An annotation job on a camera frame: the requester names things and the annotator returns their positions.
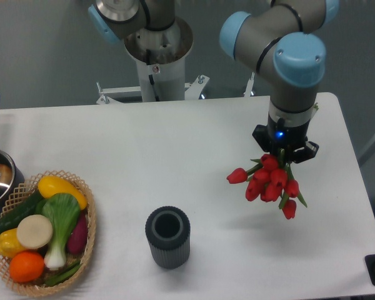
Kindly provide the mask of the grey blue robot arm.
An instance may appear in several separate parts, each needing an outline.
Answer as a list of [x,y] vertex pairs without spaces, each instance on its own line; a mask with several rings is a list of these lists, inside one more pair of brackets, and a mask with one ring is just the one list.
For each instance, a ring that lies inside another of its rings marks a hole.
[[[312,159],[307,130],[325,72],[326,48],[314,31],[332,20],[338,1],[272,1],[258,17],[235,12],[222,25],[221,49],[272,85],[268,121],[253,138],[287,163]],[[123,41],[135,60],[142,100],[184,100],[185,58],[193,32],[174,1],[94,1],[89,16],[103,38]]]

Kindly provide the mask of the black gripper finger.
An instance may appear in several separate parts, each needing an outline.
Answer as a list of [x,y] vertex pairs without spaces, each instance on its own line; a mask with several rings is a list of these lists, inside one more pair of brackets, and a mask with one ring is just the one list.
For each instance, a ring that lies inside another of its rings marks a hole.
[[295,149],[291,154],[291,162],[303,163],[314,158],[319,150],[319,145],[312,141],[305,141],[303,146]]
[[265,153],[272,152],[272,140],[269,137],[268,127],[266,125],[258,124],[254,128],[252,136]]

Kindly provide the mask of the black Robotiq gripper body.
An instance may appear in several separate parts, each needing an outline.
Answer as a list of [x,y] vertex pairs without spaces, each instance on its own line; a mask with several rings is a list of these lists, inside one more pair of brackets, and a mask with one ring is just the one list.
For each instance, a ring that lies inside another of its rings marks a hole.
[[307,131],[315,112],[314,109],[299,113],[270,109],[266,124],[272,140],[270,154],[277,155],[283,149],[286,156],[291,156],[295,149],[303,146],[305,141],[309,141]]

